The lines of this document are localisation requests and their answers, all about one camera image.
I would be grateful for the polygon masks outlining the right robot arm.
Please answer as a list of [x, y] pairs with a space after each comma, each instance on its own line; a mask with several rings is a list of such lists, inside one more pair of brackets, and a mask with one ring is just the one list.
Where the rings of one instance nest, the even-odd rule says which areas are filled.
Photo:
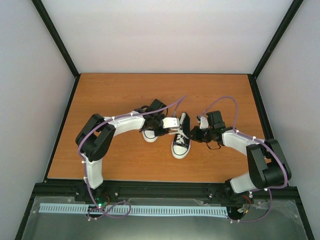
[[217, 142], [219, 147], [232, 148], [247, 157], [248, 172], [225, 181], [220, 194], [228, 202], [245, 192], [267, 188], [284, 188], [292, 177], [291, 169], [276, 139], [264, 140], [226, 127], [220, 111], [197, 116], [198, 126], [190, 138], [199, 143]]

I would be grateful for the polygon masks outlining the black frame post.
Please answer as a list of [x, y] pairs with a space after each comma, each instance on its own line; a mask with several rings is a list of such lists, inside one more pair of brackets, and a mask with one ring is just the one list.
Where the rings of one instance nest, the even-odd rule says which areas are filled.
[[265, 49], [261, 59], [259, 60], [252, 73], [252, 76], [255, 80], [259, 77], [260, 73], [262, 72], [263, 68], [265, 67], [273, 51], [277, 47], [278, 43], [280, 42], [281, 38], [283, 37], [284, 33], [286, 32], [287, 28], [289, 27], [291, 21], [295, 17], [303, 2], [304, 0], [293, 0], [291, 2], [288, 10], [282, 18], [279, 26], [277, 27], [273, 37], [271, 38], [267, 48]]
[[39, 14], [42, 22], [44, 23], [46, 29], [48, 30], [52, 40], [57, 46], [61, 56], [63, 57], [66, 65], [68, 66], [72, 76], [77, 80], [80, 76], [79, 71], [77, 70], [59, 32], [57, 31], [55, 24], [53, 23], [45, 5], [41, 0], [31, 0], [33, 6], [35, 7], [37, 13]]

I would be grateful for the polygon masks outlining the left black frame post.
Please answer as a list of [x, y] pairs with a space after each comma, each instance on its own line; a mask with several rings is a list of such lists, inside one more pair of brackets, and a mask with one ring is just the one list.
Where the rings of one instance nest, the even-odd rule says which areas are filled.
[[66, 65], [68, 66], [72, 76], [77, 80], [80, 76], [79, 71], [77, 70], [59, 32], [57, 31], [55, 24], [53, 23], [45, 5], [41, 0], [31, 0], [33, 6], [35, 7], [37, 13], [39, 14], [42, 22], [44, 23], [46, 29], [48, 30], [52, 40], [57, 46], [61, 56], [63, 57]]

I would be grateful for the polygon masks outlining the black sneaker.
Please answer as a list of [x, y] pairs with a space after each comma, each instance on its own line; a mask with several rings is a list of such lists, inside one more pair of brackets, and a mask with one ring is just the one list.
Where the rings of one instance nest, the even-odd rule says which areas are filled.
[[171, 144], [171, 153], [176, 159], [183, 159], [190, 151], [190, 127], [190, 117], [183, 112], [179, 119], [179, 127], [173, 132], [174, 138]]
[[147, 143], [154, 143], [158, 139], [155, 132], [151, 129], [143, 130], [142, 137]]

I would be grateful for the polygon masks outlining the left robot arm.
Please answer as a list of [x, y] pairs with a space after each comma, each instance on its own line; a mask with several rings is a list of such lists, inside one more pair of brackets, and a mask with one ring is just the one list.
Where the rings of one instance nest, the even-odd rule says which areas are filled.
[[88, 185], [86, 195], [92, 201], [103, 198], [104, 188], [100, 186], [102, 176], [102, 161], [107, 154], [113, 137], [133, 130], [152, 129], [157, 135], [166, 134], [170, 129], [178, 127], [176, 117], [165, 117], [162, 112], [170, 106], [156, 110], [154, 106], [146, 110], [137, 108], [123, 115], [103, 117], [93, 114], [76, 137], [78, 154], [84, 164], [84, 182]]

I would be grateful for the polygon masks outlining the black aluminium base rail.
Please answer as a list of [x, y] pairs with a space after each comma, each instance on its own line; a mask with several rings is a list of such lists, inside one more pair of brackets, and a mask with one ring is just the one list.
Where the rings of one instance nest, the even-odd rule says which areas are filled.
[[[112, 203], [131, 198], [195, 199], [225, 206], [248, 202], [248, 192], [240, 193], [232, 201], [227, 201], [223, 186], [223, 183], [104, 181], [91, 192], [96, 201], [110, 200]], [[45, 183], [37, 183], [31, 197], [74, 197], [78, 202], [92, 202], [87, 185], [81, 180], [51, 179]]]

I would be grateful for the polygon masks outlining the right black frame post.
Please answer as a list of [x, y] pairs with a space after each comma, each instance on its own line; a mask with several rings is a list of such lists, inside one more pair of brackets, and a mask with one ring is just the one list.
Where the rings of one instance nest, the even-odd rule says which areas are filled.
[[277, 47], [278, 43], [280, 42], [281, 38], [283, 37], [284, 33], [286, 32], [287, 28], [289, 27], [291, 21], [295, 17], [303, 2], [304, 0], [293, 0], [291, 2], [288, 10], [282, 18], [279, 26], [277, 27], [273, 37], [271, 38], [267, 48], [265, 49], [261, 59], [259, 60], [252, 73], [252, 76], [255, 80], [259, 77], [260, 73], [262, 72], [263, 68], [265, 67], [273, 51]]

